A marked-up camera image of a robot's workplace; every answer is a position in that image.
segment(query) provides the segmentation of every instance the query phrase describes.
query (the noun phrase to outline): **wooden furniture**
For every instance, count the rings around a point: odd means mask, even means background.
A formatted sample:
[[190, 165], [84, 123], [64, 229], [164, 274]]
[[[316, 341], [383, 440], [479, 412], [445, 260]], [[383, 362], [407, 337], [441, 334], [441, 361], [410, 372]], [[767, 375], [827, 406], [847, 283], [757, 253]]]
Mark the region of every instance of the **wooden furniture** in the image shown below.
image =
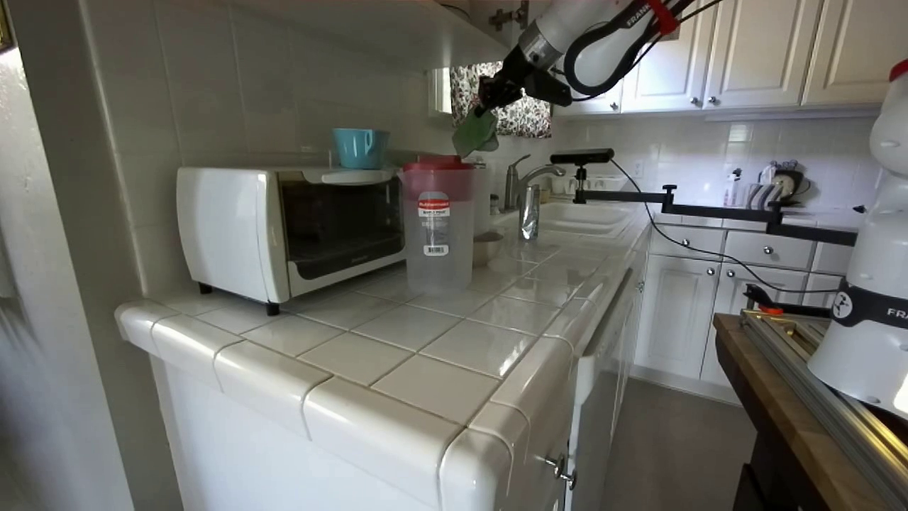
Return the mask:
[[908, 453], [894, 425], [814, 381], [806, 326], [715, 316], [715, 350], [757, 428], [736, 509], [908, 509]]

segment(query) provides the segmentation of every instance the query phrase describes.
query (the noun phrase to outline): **drawer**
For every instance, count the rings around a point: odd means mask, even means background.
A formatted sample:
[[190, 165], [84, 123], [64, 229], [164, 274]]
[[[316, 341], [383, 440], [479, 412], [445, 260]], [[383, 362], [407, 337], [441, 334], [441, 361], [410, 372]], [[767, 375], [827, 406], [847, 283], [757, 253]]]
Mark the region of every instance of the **drawer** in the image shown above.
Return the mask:
[[731, 233], [728, 255], [760, 267], [810, 270], [814, 257], [814, 240], [765, 233]]
[[847, 243], [819, 243], [811, 273], [847, 273], [854, 247]]
[[831, 289], [841, 289], [843, 283], [843, 274], [830, 274], [830, 273], [811, 273], [806, 277], [806, 289], [814, 289], [814, 291], [806, 291], [803, 294], [803, 304], [806, 306], [831, 306], [836, 301], [836, 291]]
[[675, 239], [679, 243], [662, 239], [657, 229], [650, 233], [650, 253], [653, 255], [687, 255], [687, 257], [718, 257], [728, 229], [705, 229], [705, 226], [674, 226], [662, 225], [662, 229]]

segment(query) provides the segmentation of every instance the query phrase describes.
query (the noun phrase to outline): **black cable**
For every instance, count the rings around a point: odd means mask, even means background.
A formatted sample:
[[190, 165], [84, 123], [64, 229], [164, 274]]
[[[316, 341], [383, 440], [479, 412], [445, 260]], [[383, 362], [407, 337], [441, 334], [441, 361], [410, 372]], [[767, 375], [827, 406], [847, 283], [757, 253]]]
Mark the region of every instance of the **black cable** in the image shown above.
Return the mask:
[[[613, 158], [613, 165], [626, 172], [626, 179], [635, 186], [635, 194], [645, 194], [641, 185], [640, 185], [617, 158]], [[685, 249], [689, 249], [689, 253], [712, 255], [712, 257], [718, 257], [718, 260], [733, 260], [733, 263], [743, 267], [757, 283], [765, 283], [765, 286], [769, 286], [769, 289], [775, 289], [775, 291], [801, 291], [801, 294], [810, 294], [810, 291], [819, 291], [819, 294], [820, 294], [820, 291], [823, 291], [823, 294], [841, 291], [841, 289], [784, 289], [784, 286], [775, 286], [772, 280], [760, 277], [746, 260], [742, 260], [742, 257], [736, 257], [736, 255], [715, 253], [715, 249], [702, 249], [702, 247], [689, 247], [689, 243], [667, 236], [667, 233], [657, 225], [653, 211], [650, 211], [647, 202], [645, 202], [645, 211], [647, 211], [650, 226], [653, 226], [664, 240], [679, 243], [679, 247], [685, 247]]]

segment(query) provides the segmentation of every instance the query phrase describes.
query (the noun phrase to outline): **floor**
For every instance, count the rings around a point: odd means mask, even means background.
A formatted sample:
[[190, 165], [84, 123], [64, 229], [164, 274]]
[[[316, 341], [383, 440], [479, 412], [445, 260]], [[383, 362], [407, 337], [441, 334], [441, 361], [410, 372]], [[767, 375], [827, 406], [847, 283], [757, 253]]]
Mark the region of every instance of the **floor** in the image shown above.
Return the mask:
[[613, 511], [728, 511], [756, 428], [742, 406], [630, 381], [613, 443]]

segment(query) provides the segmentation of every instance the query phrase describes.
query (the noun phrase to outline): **white cabinet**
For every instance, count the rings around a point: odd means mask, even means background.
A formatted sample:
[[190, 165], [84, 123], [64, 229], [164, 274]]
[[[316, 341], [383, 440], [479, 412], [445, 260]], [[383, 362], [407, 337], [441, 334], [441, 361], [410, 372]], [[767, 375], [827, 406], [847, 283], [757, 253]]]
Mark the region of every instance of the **white cabinet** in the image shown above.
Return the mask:
[[908, 56], [905, 0], [827, 0], [803, 105], [874, 105]]
[[777, 304], [830, 306], [830, 294], [803, 289], [838, 289], [851, 247], [814, 243], [746, 229], [662, 226], [685, 249], [650, 239], [641, 313], [635, 320], [635, 375], [685, 392], [731, 398], [731, 381], [715, 358], [712, 316], [739, 316], [746, 286], [757, 283]]
[[752, 267], [752, 273], [746, 273], [742, 263], [723, 263], [722, 267], [722, 283], [718, 283], [718, 294], [715, 294], [715, 313], [722, 316], [739, 316], [746, 306], [746, 294], [743, 289], [749, 283], [757, 283], [760, 289], [767, 289], [767, 294], [772, 301], [784, 301], [784, 304], [801, 304], [803, 291], [780, 291], [780, 289], [806, 289], [806, 273], [793, 273], [793, 270], [775, 270], [775, 267]]
[[504, 509], [546, 509], [563, 511], [567, 506], [570, 483], [570, 404], [574, 404], [574, 378], [567, 372], [563, 384], [550, 384], [555, 392], [549, 394], [546, 415], [533, 421], [530, 432], [522, 443], [515, 445], [515, 475], [512, 490]]
[[699, 381], [709, 341], [718, 260], [650, 255], [635, 370]]
[[708, 71], [708, 108], [799, 105], [820, 0], [723, 0]]
[[570, 110], [880, 105], [889, 69], [908, 54], [904, 19], [905, 0], [722, 0], [613, 93]]
[[626, 80], [621, 110], [780, 108], [806, 81], [820, 0], [723, 0]]
[[841, 289], [841, 283], [843, 283], [843, 274], [811, 273], [806, 277], [806, 289], [811, 289], [811, 291], [803, 294], [803, 304], [806, 306], [831, 306], [831, 301], [836, 301], [831, 289]]
[[618, 110], [699, 110], [705, 105], [712, 12], [662, 40], [621, 81]]

